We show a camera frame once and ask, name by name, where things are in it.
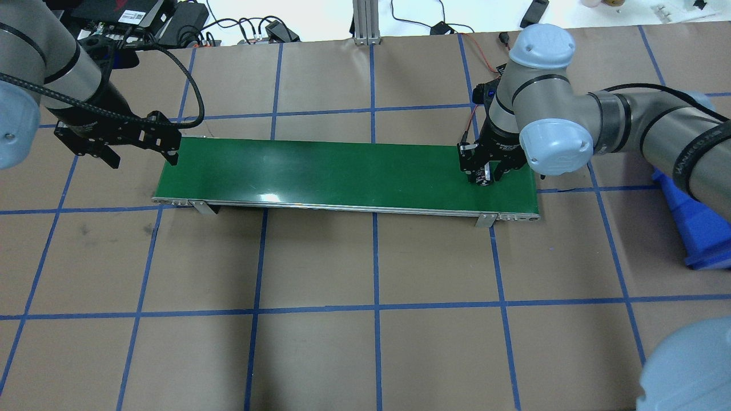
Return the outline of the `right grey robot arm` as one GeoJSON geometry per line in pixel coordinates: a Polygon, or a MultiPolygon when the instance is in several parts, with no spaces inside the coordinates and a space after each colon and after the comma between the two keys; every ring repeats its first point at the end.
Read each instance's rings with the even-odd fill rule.
{"type": "MultiPolygon", "coordinates": [[[[592,156],[637,151],[729,220],[729,119],[693,95],[649,83],[577,95],[567,75],[575,50],[569,31],[530,25],[499,78],[475,88],[485,124],[474,143],[457,145],[471,182],[486,186],[523,166],[568,174],[592,156]]],[[[637,410],[728,410],[729,317],[671,333],[646,360],[640,387],[637,410]]]]}

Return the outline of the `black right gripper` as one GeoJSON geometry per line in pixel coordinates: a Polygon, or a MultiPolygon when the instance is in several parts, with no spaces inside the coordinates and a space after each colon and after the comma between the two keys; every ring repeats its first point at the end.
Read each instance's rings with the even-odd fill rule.
{"type": "Polygon", "coordinates": [[[485,110],[485,120],[474,143],[467,143],[467,132],[464,132],[457,144],[460,170],[465,172],[470,184],[481,184],[482,168],[486,170],[488,162],[495,162],[491,166],[491,180],[494,183],[500,182],[507,172],[519,170],[527,164],[519,135],[509,132],[507,126],[499,126],[490,114],[493,105],[504,109],[497,97],[498,85],[481,83],[473,89],[472,102],[485,110]]]}

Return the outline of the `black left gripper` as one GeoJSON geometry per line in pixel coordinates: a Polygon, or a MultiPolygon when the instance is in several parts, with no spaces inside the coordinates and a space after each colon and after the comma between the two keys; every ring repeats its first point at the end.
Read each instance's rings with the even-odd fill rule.
{"type": "Polygon", "coordinates": [[[119,169],[121,157],[113,146],[132,145],[162,154],[171,166],[177,166],[181,133],[159,110],[149,112],[143,120],[161,122],[161,126],[144,125],[127,120],[103,118],[83,126],[57,122],[53,134],[78,156],[98,155],[112,169],[119,169]]]}

